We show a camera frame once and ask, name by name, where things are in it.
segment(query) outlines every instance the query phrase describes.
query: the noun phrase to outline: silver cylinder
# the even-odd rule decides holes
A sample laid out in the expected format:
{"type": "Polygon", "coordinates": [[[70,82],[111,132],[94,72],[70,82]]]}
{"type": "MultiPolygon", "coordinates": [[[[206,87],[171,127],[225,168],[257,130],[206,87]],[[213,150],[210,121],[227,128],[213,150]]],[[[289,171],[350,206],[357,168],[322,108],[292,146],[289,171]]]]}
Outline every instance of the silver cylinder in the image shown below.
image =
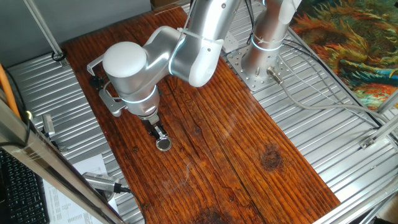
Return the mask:
{"type": "Polygon", "coordinates": [[[242,69],[250,77],[265,78],[269,67],[279,69],[277,56],[293,16],[282,3],[284,0],[268,0],[267,10],[256,19],[249,49],[242,57],[242,69]]]}

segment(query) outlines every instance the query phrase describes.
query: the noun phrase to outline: aluminum slat surface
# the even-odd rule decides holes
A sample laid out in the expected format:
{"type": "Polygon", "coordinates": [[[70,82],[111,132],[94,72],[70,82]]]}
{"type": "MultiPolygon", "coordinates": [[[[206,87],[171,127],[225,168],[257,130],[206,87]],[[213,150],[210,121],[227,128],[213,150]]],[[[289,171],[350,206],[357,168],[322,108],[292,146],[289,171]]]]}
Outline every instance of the aluminum slat surface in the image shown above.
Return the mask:
{"type": "MultiPolygon", "coordinates": [[[[21,89],[27,109],[34,116],[35,125],[42,128],[40,115],[51,114],[55,128],[51,140],[68,149],[63,155],[72,164],[102,154],[108,175],[120,178],[122,185],[127,185],[70,66],[61,67],[48,54],[16,65],[9,71],[21,89]]],[[[117,194],[115,199],[123,220],[144,223],[131,194],[117,194]]]]}

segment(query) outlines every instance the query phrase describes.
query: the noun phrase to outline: wooden tabletop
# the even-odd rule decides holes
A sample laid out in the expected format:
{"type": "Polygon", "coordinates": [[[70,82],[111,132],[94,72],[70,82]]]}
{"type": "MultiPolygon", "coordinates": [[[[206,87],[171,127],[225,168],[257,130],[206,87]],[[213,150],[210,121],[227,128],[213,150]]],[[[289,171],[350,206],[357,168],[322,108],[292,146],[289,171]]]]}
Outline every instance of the wooden tabletop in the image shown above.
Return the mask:
{"type": "Polygon", "coordinates": [[[147,222],[312,223],[335,208],[335,195],[222,59],[204,87],[159,82],[159,116],[173,141],[167,152],[137,116],[108,111],[87,64],[115,43],[143,45],[156,28],[178,28],[186,18],[168,6],[63,46],[147,222]]]}

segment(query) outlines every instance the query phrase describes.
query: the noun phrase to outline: metal mounting plate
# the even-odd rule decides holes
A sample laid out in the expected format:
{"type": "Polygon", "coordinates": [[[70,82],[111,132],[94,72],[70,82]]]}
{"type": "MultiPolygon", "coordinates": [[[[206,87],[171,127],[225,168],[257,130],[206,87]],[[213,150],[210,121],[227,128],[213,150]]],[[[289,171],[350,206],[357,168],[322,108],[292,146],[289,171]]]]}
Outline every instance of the metal mounting plate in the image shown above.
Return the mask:
{"type": "MultiPolygon", "coordinates": [[[[235,69],[239,78],[246,84],[246,86],[250,89],[252,93],[262,90],[270,84],[275,83],[275,80],[272,77],[256,77],[255,75],[249,75],[245,73],[241,66],[242,56],[248,51],[249,46],[243,47],[233,53],[227,55],[228,62],[235,69]]],[[[279,73],[281,77],[286,77],[290,75],[292,72],[289,68],[284,64],[278,61],[279,63],[279,73]]]]}

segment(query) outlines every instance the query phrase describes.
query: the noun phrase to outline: colorful painting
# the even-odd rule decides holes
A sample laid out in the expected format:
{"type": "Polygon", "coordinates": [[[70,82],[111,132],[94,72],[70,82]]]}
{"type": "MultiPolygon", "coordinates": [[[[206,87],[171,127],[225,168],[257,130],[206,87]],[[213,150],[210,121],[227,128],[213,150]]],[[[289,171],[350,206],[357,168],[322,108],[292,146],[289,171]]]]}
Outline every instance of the colorful painting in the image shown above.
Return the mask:
{"type": "Polygon", "coordinates": [[[372,110],[398,89],[395,3],[396,0],[303,0],[291,24],[372,110]]]}

